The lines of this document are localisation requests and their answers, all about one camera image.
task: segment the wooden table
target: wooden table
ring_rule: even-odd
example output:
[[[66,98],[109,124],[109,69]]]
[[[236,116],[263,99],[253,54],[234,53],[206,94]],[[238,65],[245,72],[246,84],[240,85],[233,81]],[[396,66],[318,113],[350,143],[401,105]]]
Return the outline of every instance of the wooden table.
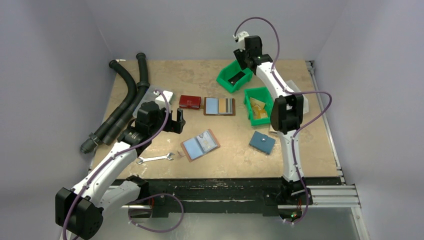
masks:
[[[256,178],[281,177],[283,157],[277,135],[269,133],[269,124],[253,128],[248,120],[246,106],[243,104],[244,89],[264,86],[259,78],[252,80],[235,93],[227,92],[220,86],[216,77],[231,60],[148,60],[149,81],[152,86],[160,86],[174,92],[172,110],[178,108],[180,95],[203,97],[235,98],[235,116],[205,116],[203,110],[184,109],[186,121],[181,134],[161,132],[152,144],[141,154],[142,157],[162,156],[169,152],[176,154],[173,161],[158,160],[136,164],[131,163],[120,175],[123,179],[139,175],[144,179],[157,178]],[[136,60],[121,61],[139,82],[139,69]],[[279,60],[276,69],[285,81],[293,80],[302,91],[314,89],[311,76],[303,60]],[[127,87],[117,75],[105,118],[121,103],[127,94]],[[307,123],[320,113],[317,96],[309,94],[309,113],[303,117]],[[184,156],[180,143],[192,138],[206,129],[211,129],[221,147],[193,162]],[[270,155],[265,155],[249,146],[254,131],[267,134],[276,139]],[[93,167],[110,151],[110,146],[100,146],[95,154]],[[300,159],[306,177],[337,176],[336,163],[322,118],[300,132]]]

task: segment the red box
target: red box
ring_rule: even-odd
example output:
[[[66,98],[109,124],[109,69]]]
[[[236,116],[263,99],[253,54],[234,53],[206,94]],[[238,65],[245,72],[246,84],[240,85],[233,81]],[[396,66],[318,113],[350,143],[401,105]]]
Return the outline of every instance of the red box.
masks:
[[[200,96],[181,95],[179,107],[182,109],[200,109],[202,98]]]

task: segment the green plastic container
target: green plastic container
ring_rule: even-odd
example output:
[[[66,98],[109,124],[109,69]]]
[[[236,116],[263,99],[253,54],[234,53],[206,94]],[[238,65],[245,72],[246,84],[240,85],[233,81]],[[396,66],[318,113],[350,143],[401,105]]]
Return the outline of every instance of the green plastic container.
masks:
[[[218,74],[216,81],[221,84],[228,92],[234,93],[240,87],[252,79],[253,72],[249,68],[242,70],[237,61],[224,67]]]
[[[265,103],[265,110],[268,114],[267,118],[261,118],[261,119],[254,119],[253,118],[253,111],[251,107],[251,103],[249,101],[249,98],[257,99],[261,102]],[[266,87],[258,87],[258,88],[249,88],[244,90],[244,104],[247,108],[248,113],[248,119],[250,120],[250,124],[252,126],[262,125],[262,124],[270,124],[270,116],[271,111],[273,110],[274,101],[271,97],[270,92]]]

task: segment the black tube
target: black tube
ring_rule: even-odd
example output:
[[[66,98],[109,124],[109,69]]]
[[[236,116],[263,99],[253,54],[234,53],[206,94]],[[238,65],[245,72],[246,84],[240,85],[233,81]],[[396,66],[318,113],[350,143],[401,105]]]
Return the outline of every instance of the black tube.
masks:
[[[143,99],[147,89],[149,89],[150,86],[146,55],[140,52],[135,57],[138,60],[138,70],[140,72],[140,82],[137,83],[138,92],[135,95],[134,101],[132,101],[131,105],[123,112],[121,117],[109,129],[106,136],[104,136],[102,141],[106,145],[110,145],[111,143],[113,143],[119,133],[122,131],[122,129],[127,126],[128,121],[130,121],[131,117],[133,116],[134,110],[139,105],[140,101]]]
[[[90,133],[89,138],[81,145],[80,151],[84,154],[91,153],[96,146],[102,144],[102,139],[108,133],[112,125],[120,118],[122,113],[133,102],[137,94],[137,86],[131,74],[125,70],[116,60],[109,62],[109,67],[118,73],[126,83],[128,91],[120,105],[110,114],[110,116],[94,132]]]

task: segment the wrench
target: wrench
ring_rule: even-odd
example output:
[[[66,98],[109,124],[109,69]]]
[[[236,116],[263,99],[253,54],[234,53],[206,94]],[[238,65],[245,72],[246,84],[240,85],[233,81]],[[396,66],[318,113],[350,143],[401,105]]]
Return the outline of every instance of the wrench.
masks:
[[[139,156],[138,159],[140,159],[140,161],[138,161],[137,164],[142,164],[142,163],[145,163],[145,162],[161,160],[161,159],[168,159],[169,161],[172,161],[172,160],[174,160],[172,155],[174,155],[173,152],[170,152],[170,153],[163,155],[163,156],[155,156],[155,157],[144,158],[144,157]]]

